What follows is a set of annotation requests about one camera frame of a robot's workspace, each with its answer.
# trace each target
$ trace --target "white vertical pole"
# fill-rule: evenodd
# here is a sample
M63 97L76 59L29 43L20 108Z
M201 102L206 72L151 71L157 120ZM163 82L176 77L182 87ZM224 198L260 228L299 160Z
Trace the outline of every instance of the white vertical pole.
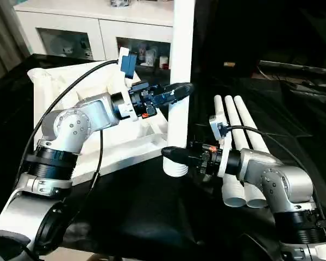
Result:
M171 44L170 83L191 80L193 22L195 0L174 0L173 41ZM168 146L186 147L189 97L169 105ZM163 169L173 177L187 173L188 167L164 158Z

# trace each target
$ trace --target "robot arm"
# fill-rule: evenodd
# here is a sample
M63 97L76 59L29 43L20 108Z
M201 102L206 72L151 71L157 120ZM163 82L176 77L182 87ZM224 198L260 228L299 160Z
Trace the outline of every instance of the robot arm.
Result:
M166 147L162 154L210 175L217 175L222 158L221 149L199 142L189 150ZM271 154L244 148L229 151L226 172L264 193L284 260L326 260L326 220L312 198L313 183L305 171L284 165Z
M190 83L162 88L146 82L128 90L124 75L122 80L120 94L95 95L44 118L43 137L26 157L28 168L0 214L0 261L38 260L62 242L71 219L64 199L72 188L78 154L93 132L115 126L126 117L153 116L156 107L179 101L193 91Z

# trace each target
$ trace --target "white pipe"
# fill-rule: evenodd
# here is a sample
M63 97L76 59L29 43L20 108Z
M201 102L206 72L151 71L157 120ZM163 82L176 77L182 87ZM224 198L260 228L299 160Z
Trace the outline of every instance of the white pipe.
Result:
M229 117L229 122L231 126L241 125L237 109L235 108L235 104L230 95L225 97L225 103L227 108L227 113ZM237 150L241 150L243 148L249 148L248 141L245 137L245 133L242 129L235 129L232 131L235 147ZM259 190L256 186L245 182L244 183L244 194L246 198L246 205L250 208L264 208L267 206L266 198L264 197L261 190Z
M191 80L193 22L195 0L174 1L173 41L171 44L170 83L189 82ZM187 124L189 118L189 97L169 105L168 146L186 147ZM188 167L163 159L163 169L172 177L187 173Z
M216 95L214 97L214 104L215 104L215 116L217 121L227 123L227 119L224 114L222 97L220 95ZM224 152L229 152L227 148L231 148L231 141L232 141L231 134L229 133L227 135L228 136L226 136L224 139L224 143L220 144L220 148L225 149ZM242 207L246 204L244 187L237 180L236 176L225 173L228 155L222 154L222 156L223 157L226 156L226 158L225 158L224 166L221 166L222 165L222 159L221 159L218 176L223 178L223 185L221 189L223 203L228 207L233 207L233 208Z
M224 115L222 97L220 95L215 95L214 105L215 105L215 115Z
M241 125L237 109L235 108L232 96L228 95L224 98L227 108L227 114L229 118L229 123L231 126ZM235 143L235 148L237 150L242 150L243 148L249 148L248 141L246 140L245 133L242 129L234 129L232 131L233 139Z
M234 102L237 106L243 125L257 129L256 124L246 108L243 99L240 96L235 96ZM247 130L247 134L254 150L270 153L260 134L251 132L249 130Z
M237 180L237 177L230 174L224 174L222 185L223 203L228 207L238 208L245 206L246 196L243 185Z

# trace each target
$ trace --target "black table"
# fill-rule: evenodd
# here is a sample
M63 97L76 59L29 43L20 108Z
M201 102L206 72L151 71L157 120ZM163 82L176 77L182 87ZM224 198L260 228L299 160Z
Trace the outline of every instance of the black table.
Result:
M85 60L32 55L0 80L0 211L11 190L24 145L33 127L33 85L26 72ZM137 69L151 83L167 81L166 72ZM258 128L294 152L306 165L326 208L326 93L297 91L285 83L258 79L195 76L191 98L189 140L215 143L208 118L213 97L241 95ZM287 164L292 159L266 140L273 155ZM77 208L88 184L75 186L68 202ZM265 256L243 233L251 234L277 257L274 221L268 209L230 209L221 197L210 196L188 177L171 178L162 158L116 171L100 179L77 221L67 230L63 245L85 251L144 260L234 259Z

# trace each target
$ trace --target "black cable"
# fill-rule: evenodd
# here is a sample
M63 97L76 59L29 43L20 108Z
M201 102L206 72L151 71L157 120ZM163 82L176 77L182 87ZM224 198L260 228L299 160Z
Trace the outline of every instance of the black cable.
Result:
M271 257L271 255L268 253L268 251L266 250L266 248L264 246L262 246L256 239L254 239L252 236L250 236L247 233L243 233L241 234L237 240L236 243L239 244L239 239L241 239L243 236L248 237L253 243L255 243L266 255L270 260L273 260L273 258Z
M13 189L17 186L18 180L20 178L20 174L21 174L21 169L23 166L23 162L24 159L26 158L26 155L28 153L29 150L29 146L32 143L32 141L34 140L34 136L37 133L37 131L39 130L43 119L46 117L47 114L49 114L52 109L57 105L57 103L70 91L72 90L79 82L81 82L84 78L86 78L88 75L90 75L91 73L97 71L98 69L110 65L110 64L117 64L118 60L110 60L110 61L106 61L102 64L99 64L97 66L95 66L94 68L90 69L89 71L87 71L85 74L83 74L82 76L80 76L77 80L75 80L68 88L66 88L55 100L54 102L52 102L52 104L48 107L48 109L45 111L45 113L43 114L43 116L40 118L40 120L38 121L36 127L34 128L33 132L31 133L28 142L26 144L26 147L24 148L23 154L22 154L22 158L18 167L18 171L16 174L16 178L15 178L15 182L14 182L14 187Z
M9 239L10 242L18 245L22 251L24 251L33 261L42 261L37 255L35 255L29 248L27 248L27 246L13 238L9 238L9 237L4 237L4 236L0 236L0 238L6 238Z
M273 138L272 136L270 136L269 134L267 133L264 133L258 129L255 129L255 128L252 128L252 127L248 127L248 126L242 126L242 125L237 125L237 126L229 126L227 127L227 130L228 131L232 131L233 129L245 129L247 131L251 131L251 132L255 132L255 133L258 133L260 134L261 136L264 136L272 141L274 141L280 148L282 148L287 154L289 154L293 160L297 163L297 165L302 169L304 170L308 175L308 170L306 169L306 167L303 165L303 163L288 149L286 148L284 145L282 145L280 142L278 142L275 138ZM321 205L321 201L317 195L317 191L316 191L316 188L315 186L313 185L313 190L314 190L314 200L315 200L315 203L316 203L316 207L317 209L320 211L320 214L321 214L321 218L323 220L326 219L326 216L324 214L324 211L322 209L322 205Z
M82 203L80 204L78 210L76 213L72 216L70 219L70 222L68 223L68 226L71 225L71 223L75 220L75 218L78 216L78 214L82 211L84 206L86 205L88 198L92 194L96 184L98 183L98 178L100 176L100 168L102 166L102 159L103 159L103 150L104 150L104 141L103 141L103 130L100 130L100 153L99 153L99 161L98 161L98 166L97 170L93 173L93 177L91 180L91 184L89 186L89 190L85 198L83 199Z

